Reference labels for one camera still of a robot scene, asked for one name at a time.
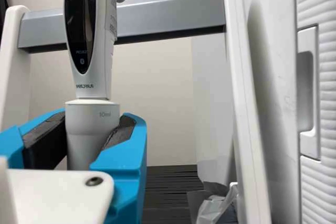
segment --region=gray metal bar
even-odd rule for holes
[[[118,5],[117,44],[221,33],[223,0],[126,0]],[[66,49],[62,9],[26,13],[18,48],[30,52]]]

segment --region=white plastic base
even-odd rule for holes
[[[66,102],[68,169],[87,170],[109,134],[119,125],[119,104],[106,100]]]
[[[99,177],[100,184],[87,186]],[[114,181],[92,171],[7,169],[0,157],[0,223],[103,224]]]

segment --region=black rubber pad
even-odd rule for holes
[[[67,155],[65,113],[48,118],[23,136],[25,169],[54,169]]]
[[[132,136],[134,126],[134,119],[126,115],[121,116],[119,126],[111,132],[102,148],[102,151],[129,140]]]

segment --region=ribbed white panel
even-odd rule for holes
[[[297,0],[298,28],[319,25],[321,161],[300,157],[302,223],[336,223],[336,0]]]

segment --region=screw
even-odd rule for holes
[[[98,186],[100,185],[104,180],[100,177],[92,177],[88,179],[85,183],[87,186]]]

